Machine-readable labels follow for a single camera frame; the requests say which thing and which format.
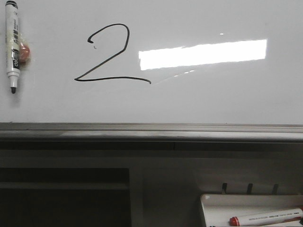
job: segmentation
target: white surface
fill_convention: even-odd
[[[5,72],[5,2],[0,122],[303,124],[301,0],[19,0],[20,30],[32,60],[14,95]],[[96,35],[94,45],[87,42],[114,23],[129,27],[129,45],[86,79],[132,76],[151,85],[73,80],[123,48],[122,27]],[[258,40],[266,40],[265,58],[256,58],[251,47],[226,48]],[[190,58],[163,59],[161,67],[170,68],[141,68],[139,52],[174,48],[189,50]]]
[[[201,196],[206,226],[230,226],[231,217],[298,207],[303,196],[296,195],[215,195]],[[302,226],[299,221],[285,222],[273,227]]]

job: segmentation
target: dry erase marker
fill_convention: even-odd
[[[20,77],[19,69],[19,25],[18,6],[15,1],[5,4],[6,15],[6,70],[10,81],[10,89],[14,94]]]
[[[300,220],[303,217],[303,207],[289,210],[277,210],[267,213],[251,214],[232,217],[229,220],[231,226],[258,226],[274,223]]]

